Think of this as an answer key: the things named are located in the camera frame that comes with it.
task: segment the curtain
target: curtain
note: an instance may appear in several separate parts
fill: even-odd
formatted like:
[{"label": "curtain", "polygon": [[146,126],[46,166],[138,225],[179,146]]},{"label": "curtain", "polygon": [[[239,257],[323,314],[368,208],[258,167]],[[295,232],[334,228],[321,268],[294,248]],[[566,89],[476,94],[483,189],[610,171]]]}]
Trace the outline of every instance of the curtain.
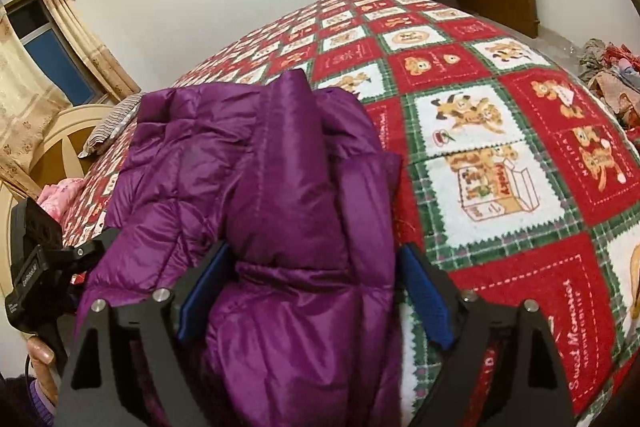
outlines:
[{"label": "curtain", "polygon": [[122,100],[140,88],[105,44],[84,25],[74,0],[42,0],[60,31],[97,81],[115,100]]},{"label": "curtain", "polygon": [[38,197],[40,187],[27,174],[33,151],[51,120],[70,106],[22,46],[0,4],[0,178]]}]

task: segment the wooden headboard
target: wooden headboard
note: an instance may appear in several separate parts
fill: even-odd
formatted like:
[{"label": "wooden headboard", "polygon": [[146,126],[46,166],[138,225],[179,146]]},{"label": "wooden headboard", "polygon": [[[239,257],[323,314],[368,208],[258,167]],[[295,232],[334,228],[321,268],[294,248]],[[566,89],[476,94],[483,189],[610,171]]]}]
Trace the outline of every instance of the wooden headboard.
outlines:
[{"label": "wooden headboard", "polygon": [[[34,151],[29,175],[40,187],[65,178],[84,178],[95,160],[78,158],[92,129],[113,106],[86,104],[60,112],[51,122],[42,144]],[[11,280],[11,209],[21,199],[12,187],[0,181],[0,291],[13,289]]]}]

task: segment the red and white patterned blanket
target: red and white patterned blanket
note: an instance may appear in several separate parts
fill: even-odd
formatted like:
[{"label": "red and white patterned blanket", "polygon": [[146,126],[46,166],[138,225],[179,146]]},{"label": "red and white patterned blanket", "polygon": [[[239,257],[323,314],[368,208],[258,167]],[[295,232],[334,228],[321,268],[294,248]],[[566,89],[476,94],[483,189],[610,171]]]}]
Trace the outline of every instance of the red and white patterned blanket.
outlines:
[{"label": "red and white patterned blanket", "polygon": [[[267,84],[302,68],[366,105],[404,157],[398,243],[416,241],[460,287],[539,301],[576,416],[588,425],[640,341],[640,158],[598,102],[503,30],[428,0],[321,0],[251,32],[181,77]],[[67,243],[102,229],[130,126],[92,167],[64,223]],[[402,307],[408,420],[440,370]],[[488,357],[487,373],[493,360]]]}]

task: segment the screw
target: screw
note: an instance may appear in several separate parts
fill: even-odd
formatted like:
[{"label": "screw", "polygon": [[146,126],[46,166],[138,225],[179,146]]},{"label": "screw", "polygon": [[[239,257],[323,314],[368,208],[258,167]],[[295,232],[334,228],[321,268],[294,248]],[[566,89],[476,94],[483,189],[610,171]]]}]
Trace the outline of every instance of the screw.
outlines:
[{"label": "screw", "polygon": [[475,302],[478,300],[478,294],[473,290],[463,290],[460,292],[460,295],[462,295],[464,302]]},{"label": "screw", "polygon": [[171,290],[167,288],[158,288],[153,292],[152,296],[156,302],[164,302],[171,297]]},{"label": "screw", "polygon": [[91,309],[92,311],[96,312],[96,313],[100,313],[102,310],[104,310],[107,307],[107,301],[105,301],[104,299],[96,299],[92,304],[91,304]]},{"label": "screw", "polygon": [[524,301],[524,309],[528,312],[535,313],[540,310],[540,305],[533,299],[527,299]]}]

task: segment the human hand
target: human hand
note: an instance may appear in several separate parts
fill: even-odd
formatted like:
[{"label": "human hand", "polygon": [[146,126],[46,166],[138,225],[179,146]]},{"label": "human hand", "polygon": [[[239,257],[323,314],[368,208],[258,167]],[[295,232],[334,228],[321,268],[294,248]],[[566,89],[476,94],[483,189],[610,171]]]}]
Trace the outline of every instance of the human hand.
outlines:
[{"label": "human hand", "polygon": [[58,404],[58,386],[51,374],[54,363],[53,350],[38,337],[27,341],[27,352],[44,396],[55,406]]}]

